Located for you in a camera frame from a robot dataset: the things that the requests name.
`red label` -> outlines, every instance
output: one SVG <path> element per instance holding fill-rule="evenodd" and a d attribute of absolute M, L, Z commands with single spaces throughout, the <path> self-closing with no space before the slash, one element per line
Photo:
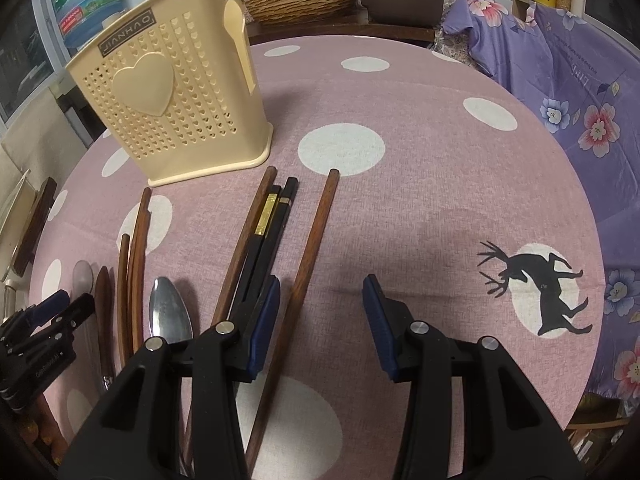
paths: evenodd
<path fill-rule="evenodd" d="M 60 30 L 62 34 L 65 35 L 72 28 L 76 26 L 77 23 L 82 21 L 82 9 L 81 7 L 73 8 L 60 22 Z"/>

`black deer print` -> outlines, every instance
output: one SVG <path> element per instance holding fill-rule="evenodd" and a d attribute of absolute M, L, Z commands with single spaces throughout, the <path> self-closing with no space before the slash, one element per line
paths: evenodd
<path fill-rule="evenodd" d="M 544 256 L 539 254 L 516 254 L 515 256 L 507 256 L 500 247 L 491 242 L 481 242 L 488 250 L 483 253 L 478 253 L 478 256 L 485 256 L 478 267 L 488 262 L 493 258 L 504 262 L 506 268 L 498 273 L 498 276 L 502 279 L 501 282 L 494 280 L 488 274 L 480 272 L 489 281 L 485 285 L 495 285 L 491 288 L 487 294 L 496 294 L 496 298 L 500 298 L 509 286 L 509 280 L 520 280 L 527 283 L 529 276 L 536 287 L 540 291 L 540 316 L 542 318 L 542 327 L 538 330 L 538 335 L 543 335 L 546 332 L 555 330 L 556 328 L 565 328 L 569 332 L 574 334 L 587 334 L 591 331 L 593 325 L 586 326 L 584 328 L 576 328 L 569 322 L 567 318 L 573 318 L 578 312 L 581 312 L 587 307 L 589 298 L 586 298 L 580 305 L 573 310 L 570 309 L 567 304 L 560 299 L 562 288 L 560 287 L 560 278 L 581 278 L 582 271 L 580 272 L 561 272 L 554 269 L 556 262 L 564 263 L 569 269 L 571 266 L 564 259 L 557 254 L 549 253 L 548 261 Z"/>

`purple cloth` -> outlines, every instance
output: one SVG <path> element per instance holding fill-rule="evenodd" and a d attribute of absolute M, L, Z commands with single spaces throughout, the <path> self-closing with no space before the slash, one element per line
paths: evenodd
<path fill-rule="evenodd" d="M 570 12 L 539 4 L 522 23 L 492 0 L 457 0 L 443 30 L 469 32 L 471 56 L 554 134 L 578 174 L 607 275 L 588 390 L 640 397 L 640 60 Z"/>

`silver bolt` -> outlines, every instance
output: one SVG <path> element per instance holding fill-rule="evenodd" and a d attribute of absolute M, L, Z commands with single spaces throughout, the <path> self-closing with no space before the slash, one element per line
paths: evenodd
<path fill-rule="evenodd" d="M 231 334 L 235 330 L 236 326 L 230 321 L 220 321 L 216 325 L 216 332 L 219 334 Z"/>
<path fill-rule="evenodd" d="M 163 344 L 162 339 L 159 337 L 150 337 L 145 341 L 146 349 L 151 350 L 152 352 L 161 349 Z"/>
<path fill-rule="evenodd" d="M 426 334 L 429 331 L 429 325 L 423 321 L 414 321 L 409 328 L 414 334 Z"/>
<path fill-rule="evenodd" d="M 497 350 L 500 343 L 495 337 L 487 336 L 483 337 L 480 341 L 480 344 L 485 347 L 487 350 Z"/>

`pink tablecloth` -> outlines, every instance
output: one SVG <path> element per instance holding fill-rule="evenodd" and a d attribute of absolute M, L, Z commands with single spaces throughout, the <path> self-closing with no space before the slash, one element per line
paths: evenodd
<path fill-rule="evenodd" d="M 566 424 L 593 363 L 604 277 L 589 205 L 548 131 L 490 79 L 415 46 L 327 36 L 262 44 L 252 53 L 275 127 L 268 163 L 278 168 L 278 183 L 289 175 L 300 180 L 274 265 L 283 304 L 324 174 L 342 171 L 254 477 L 390 478 L 408 386 L 392 384 L 380 369 L 360 297 L 370 272 L 389 297 L 447 336 L 496 336 Z M 152 280 L 165 275 L 183 294 L 196 330 L 209 326 L 263 172 L 264 166 L 154 190 L 145 297 Z M 144 186 L 113 136 L 91 147 L 42 235 L 32 301 L 58 287 L 70 290 L 80 259 L 116 267 L 116 241 L 131 229 Z M 503 253 L 479 267 L 487 241 Z M 518 253 L 531 256 L 510 260 Z M 549 263 L 550 253 L 582 271 L 556 282 L 562 293 L 551 306 L 534 283 L 536 268 L 569 269 L 560 260 Z M 511 280 L 500 298 L 487 294 L 493 285 L 479 271 L 500 281 L 505 267 L 522 271 L 527 283 Z M 558 314 L 587 298 L 570 320 Z M 539 336 L 541 301 L 556 322 L 593 327 Z M 242 387 L 238 396 L 245 438 L 259 387 L 260 381 Z M 97 400 L 84 355 L 47 398 L 72 438 Z M 456 393 L 452 470 L 460 467 L 460 415 Z"/>

